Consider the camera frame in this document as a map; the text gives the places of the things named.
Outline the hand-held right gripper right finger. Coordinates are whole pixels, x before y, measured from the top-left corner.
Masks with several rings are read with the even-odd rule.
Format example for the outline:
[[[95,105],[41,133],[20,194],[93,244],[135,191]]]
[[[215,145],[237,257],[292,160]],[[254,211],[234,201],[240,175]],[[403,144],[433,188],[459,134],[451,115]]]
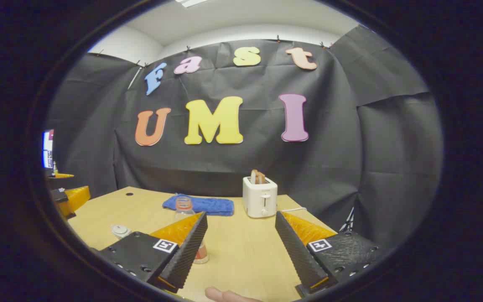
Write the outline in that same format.
[[[286,211],[278,211],[275,229],[301,281],[302,298],[343,283],[375,266],[387,249],[346,229],[332,232]]]

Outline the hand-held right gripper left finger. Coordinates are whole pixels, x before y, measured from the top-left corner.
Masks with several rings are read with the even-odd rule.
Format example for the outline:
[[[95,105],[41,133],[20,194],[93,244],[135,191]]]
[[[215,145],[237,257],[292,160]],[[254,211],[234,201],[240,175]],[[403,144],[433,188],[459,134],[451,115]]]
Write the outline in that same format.
[[[135,279],[176,294],[184,287],[207,228],[207,214],[201,212],[151,234],[132,232],[98,254]]]

